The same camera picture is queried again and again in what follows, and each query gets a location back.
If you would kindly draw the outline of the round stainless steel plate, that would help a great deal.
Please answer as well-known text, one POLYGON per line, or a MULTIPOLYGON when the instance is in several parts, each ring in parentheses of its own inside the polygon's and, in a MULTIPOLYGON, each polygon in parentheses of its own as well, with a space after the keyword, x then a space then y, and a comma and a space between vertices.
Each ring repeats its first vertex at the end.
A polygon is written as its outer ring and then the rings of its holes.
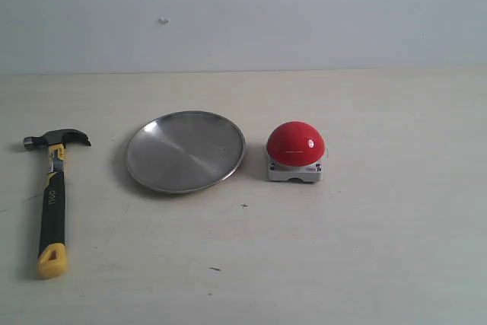
POLYGON ((245 152, 244 134, 231 120, 184 110, 142 126, 126 146, 125 163, 130 177, 144 188, 179 195, 226 180, 245 152))

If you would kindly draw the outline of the red dome push button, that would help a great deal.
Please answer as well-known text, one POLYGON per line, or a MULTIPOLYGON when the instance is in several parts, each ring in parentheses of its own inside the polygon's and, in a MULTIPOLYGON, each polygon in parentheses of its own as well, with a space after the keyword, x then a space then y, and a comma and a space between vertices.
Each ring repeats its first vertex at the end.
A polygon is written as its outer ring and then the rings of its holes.
POLYGON ((266 143, 269 181, 318 183, 322 180, 322 158, 326 143, 312 125, 291 121, 276 127, 266 143))

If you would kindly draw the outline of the black and yellow claw hammer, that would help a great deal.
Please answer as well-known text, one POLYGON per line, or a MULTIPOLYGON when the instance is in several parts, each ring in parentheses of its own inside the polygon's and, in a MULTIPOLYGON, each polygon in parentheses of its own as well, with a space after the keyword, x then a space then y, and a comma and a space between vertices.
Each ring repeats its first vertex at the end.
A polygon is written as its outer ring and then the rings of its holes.
POLYGON ((88 136, 77 129, 57 129, 23 140, 28 151, 46 148, 48 171, 43 190, 37 272, 42 279, 60 276, 67 270, 65 243, 65 147, 75 143, 90 146, 88 136))

